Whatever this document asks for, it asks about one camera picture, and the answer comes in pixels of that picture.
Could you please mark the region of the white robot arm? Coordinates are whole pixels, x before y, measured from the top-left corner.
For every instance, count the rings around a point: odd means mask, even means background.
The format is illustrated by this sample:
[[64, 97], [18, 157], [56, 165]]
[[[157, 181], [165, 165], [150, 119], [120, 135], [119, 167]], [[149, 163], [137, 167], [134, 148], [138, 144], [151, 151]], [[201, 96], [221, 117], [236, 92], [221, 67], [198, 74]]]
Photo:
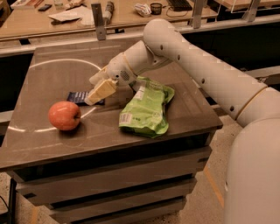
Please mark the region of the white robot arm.
[[143, 29], [143, 40], [90, 78], [88, 103], [112, 95], [139, 74], [174, 61], [242, 127], [233, 141], [225, 180], [224, 224], [280, 224], [280, 92], [183, 38], [164, 19]]

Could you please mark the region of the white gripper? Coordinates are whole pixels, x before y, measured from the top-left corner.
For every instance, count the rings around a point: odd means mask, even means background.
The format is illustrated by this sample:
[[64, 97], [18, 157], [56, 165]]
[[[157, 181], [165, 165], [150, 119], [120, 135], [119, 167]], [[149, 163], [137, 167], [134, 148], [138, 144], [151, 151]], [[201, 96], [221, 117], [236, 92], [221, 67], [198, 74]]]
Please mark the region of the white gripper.
[[117, 89], [117, 83], [119, 86], [129, 85], [136, 78], [125, 53], [121, 52], [108, 63], [107, 68], [104, 67], [89, 79], [94, 88], [87, 94], [85, 103], [94, 105], [111, 96]]

